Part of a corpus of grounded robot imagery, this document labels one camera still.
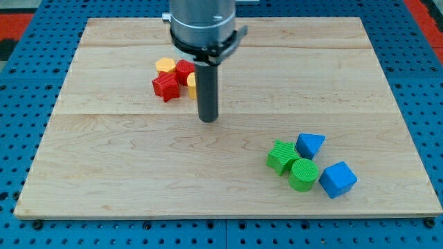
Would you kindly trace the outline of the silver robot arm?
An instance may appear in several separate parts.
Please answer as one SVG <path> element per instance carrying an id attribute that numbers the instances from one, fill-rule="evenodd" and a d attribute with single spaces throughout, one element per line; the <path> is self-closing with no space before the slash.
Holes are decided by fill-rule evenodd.
<path id="1" fill-rule="evenodd" d="M 203 48 L 226 41 L 235 29 L 235 0 L 170 0 L 161 16 L 173 38 Z"/>

